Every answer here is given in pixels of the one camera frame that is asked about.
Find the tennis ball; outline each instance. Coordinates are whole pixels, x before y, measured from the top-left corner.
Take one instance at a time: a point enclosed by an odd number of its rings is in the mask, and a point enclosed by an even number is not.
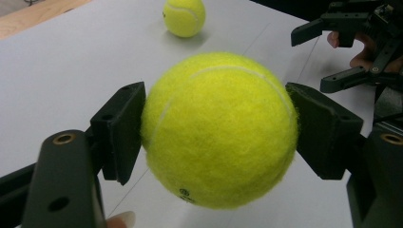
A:
[[[282,179],[296,150],[297,113],[264,66],[205,53],[173,66],[151,88],[141,134],[147,164],[166,189],[230,209]]]
[[[163,20],[173,34],[194,36],[204,25],[204,4],[201,0],[167,0],[163,6]]]

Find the person's hand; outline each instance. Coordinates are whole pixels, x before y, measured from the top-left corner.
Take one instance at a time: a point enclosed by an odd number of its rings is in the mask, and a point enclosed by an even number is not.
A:
[[[373,66],[374,63],[373,60],[374,60],[374,52],[376,49],[376,43],[368,35],[361,32],[358,32],[355,35],[355,39],[357,41],[360,41],[364,45],[364,48],[360,53],[356,55],[356,57],[354,57],[350,61],[350,67],[364,67],[368,71]],[[338,41],[338,32],[337,31],[330,32],[327,37],[327,41],[333,48],[338,48],[340,44]],[[403,67],[403,56],[400,56],[399,58],[390,62],[386,66],[384,71],[399,72],[400,68],[402,67]]]
[[[134,212],[124,212],[109,218],[106,221],[107,228],[132,228],[136,220]]]

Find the white table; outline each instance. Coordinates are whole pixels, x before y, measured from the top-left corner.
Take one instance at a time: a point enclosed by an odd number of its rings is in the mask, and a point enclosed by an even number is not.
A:
[[[0,176],[34,163],[48,136],[86,130],[89,119],[122,86],[144,81],[147,91],[171,66],[207,51],[231,51],[270,68],[284,82],[318,88],[347,69],[361,49],[333,50],[326,36],[291,47],[305,22],[247,0],[204,0],[201,33],[180,39],[163,24],[164,0],[96,0],[0,42]],[[372,88],[330,97],[361,116],[371,130]],[[346,180],[321,180],[300,155],[265,197],[238,210],[188,204],[154,179],[142,150],[124,187],[100,175],[106,215],[137,214],[136,228],[352,227]]]

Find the robotic arm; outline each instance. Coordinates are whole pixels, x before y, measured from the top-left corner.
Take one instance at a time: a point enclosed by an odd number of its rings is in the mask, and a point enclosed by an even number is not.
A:
[[[345,170],[356,228],[403,226],[403,138],[374,130],[359,134],[363,121],[306,85],[286,86],[299,112],[297,152],[324,180],[340,180]],[[91,119],[82,132],[48,137],[36,164],[0,179],[1,227],[105,228],[97,179],[125,184],[140,150],[143,83],[128,85]]]
[[[403,68],[386,73],[386,65],[403,55],[403,2],[399,0],[352,0],[333,2],[319,19],[295,28],[292,46],[318,37],[323,30],[339,32],[340,46],[350,48],[362,32],[376,42],[374,65],[369,71],[354,67],[322,79],[320,91],[334,93],[361,84],[382,84],[403,90]]]

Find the yellow tennis ball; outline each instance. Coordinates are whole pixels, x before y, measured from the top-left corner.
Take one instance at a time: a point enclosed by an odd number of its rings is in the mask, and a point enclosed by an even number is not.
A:
[[[204,4],[202,0],[167,0],[163,6],[163,20],[173,34],[194,36],[204,25]]]
[[[142,116],[148,166],[173,194],[236,208],[283,177],[297,144],[297,113],[281,82],[226,52],[190,57],[151,88]]]

